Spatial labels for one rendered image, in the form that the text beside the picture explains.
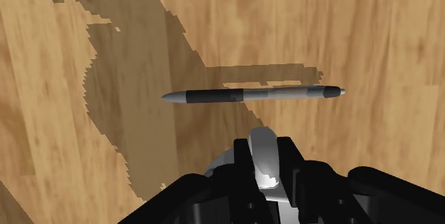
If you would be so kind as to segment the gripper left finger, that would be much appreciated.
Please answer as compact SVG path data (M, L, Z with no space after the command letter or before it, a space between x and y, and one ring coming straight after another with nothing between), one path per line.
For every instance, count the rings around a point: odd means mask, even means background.
M257 187L247 139L234 140L233 150L233 163L210 177L180 177L118 224L275 224Z

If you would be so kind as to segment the grey and black pen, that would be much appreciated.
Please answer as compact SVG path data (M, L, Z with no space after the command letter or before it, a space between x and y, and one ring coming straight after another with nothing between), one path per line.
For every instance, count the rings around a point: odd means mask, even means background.
M346 91L338 86L280 86L272 88L177 91L167 93L161 98L171 103L229 103L301 98L335 98L345 93Z

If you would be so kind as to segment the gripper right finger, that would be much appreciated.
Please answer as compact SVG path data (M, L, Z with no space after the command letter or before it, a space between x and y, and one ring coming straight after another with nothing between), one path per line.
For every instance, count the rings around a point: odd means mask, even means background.
M277 138L280 180L300 224L445 224L445 196L367 166L337 174Z

